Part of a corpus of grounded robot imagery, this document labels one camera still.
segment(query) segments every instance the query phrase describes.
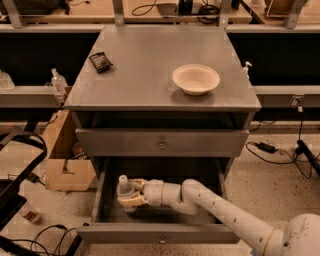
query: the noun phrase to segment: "drawer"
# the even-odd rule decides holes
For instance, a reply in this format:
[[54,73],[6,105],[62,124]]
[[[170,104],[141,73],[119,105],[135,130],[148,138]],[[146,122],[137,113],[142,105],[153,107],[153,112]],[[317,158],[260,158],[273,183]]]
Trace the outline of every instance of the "drawer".
[[141,206],[133,214],[122,211],[116,199],[118,177],[160,179],[182,184],[200,181],[226,198],[219,161],[214,158],[110,157],[104,158],[92,223],[77,229],[88,243],[237,243],[239,238],[202,209],[188,216],[170,207]]
[[247,130],[77,129],[89,156],[237,157]]

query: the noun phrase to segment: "small black object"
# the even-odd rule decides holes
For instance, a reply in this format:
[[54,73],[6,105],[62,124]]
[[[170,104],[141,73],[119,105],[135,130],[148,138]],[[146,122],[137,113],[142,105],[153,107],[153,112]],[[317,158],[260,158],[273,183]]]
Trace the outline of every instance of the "small black object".
[[93,65],[95,66],[98,73],[105,71],[110,68],[113,64],[108,60],[104,52],[98,52],[91,55],[90,60],[92,61]]
[[[85,223],[83,223],[83,226],[89,226],[89,224],[85,222]],[[82,238],[79,235],[77,235],[74,238],[72,244],[70,245],[70,247],[65,255],[66,256],[74,255],[76,253],[76,251],[78,250],[78,247],[80,246],[81,242],[82,242]]]
[[265,144],[263,142],[260,142],[258,145],[257,145],[258,149],[260,150],[263,150],[265,152],[268,152],[270,154],[273,154],[274,152],[276,152],[276,148],[274,146],[270,146],[268,144]]
[[318,163],[317,158],[312,154],[308,146],[302,140],[298,140],[297,143],[298,143],[298,151],[305,154],[305,156],[309,160],[312,167],[320,176],[320,165]]

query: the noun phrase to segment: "drawer handle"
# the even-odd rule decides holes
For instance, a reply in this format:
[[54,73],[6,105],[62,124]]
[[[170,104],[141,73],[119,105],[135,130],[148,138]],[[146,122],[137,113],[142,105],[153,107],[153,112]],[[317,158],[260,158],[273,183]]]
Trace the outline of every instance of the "drawer handle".
[[160,141],[158,143],[158,148],[159,149],[165,149],[167,147],[167,144],[164,141]]

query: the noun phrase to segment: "open drawer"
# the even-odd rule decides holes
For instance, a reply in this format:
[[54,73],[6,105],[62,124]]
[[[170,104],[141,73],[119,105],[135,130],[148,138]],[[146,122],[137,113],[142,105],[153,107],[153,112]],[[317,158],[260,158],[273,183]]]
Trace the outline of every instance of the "open drawer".
[[218,158],[110,157],[101,171],[92,223],[78,228],[89,243],[236,243],[235,236],[206,210],[195,216],[167,206],[140,206],[135,213],[123,212],[116,186],[122,174],[128,178],[160,179],[182,184],[185,179],[200,181],[226,198]]

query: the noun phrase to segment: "cardboard box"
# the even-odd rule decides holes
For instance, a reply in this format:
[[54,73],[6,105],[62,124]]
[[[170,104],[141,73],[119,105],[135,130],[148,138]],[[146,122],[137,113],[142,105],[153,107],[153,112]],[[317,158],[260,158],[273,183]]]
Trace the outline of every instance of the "cardboard box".
[[47,143],[45,187],[48,190],[86,191],[95,181],[95,171],[90,160],[72,160],[72,148],[78,142],[71,112],[62,110],[54,114],[42,137]]

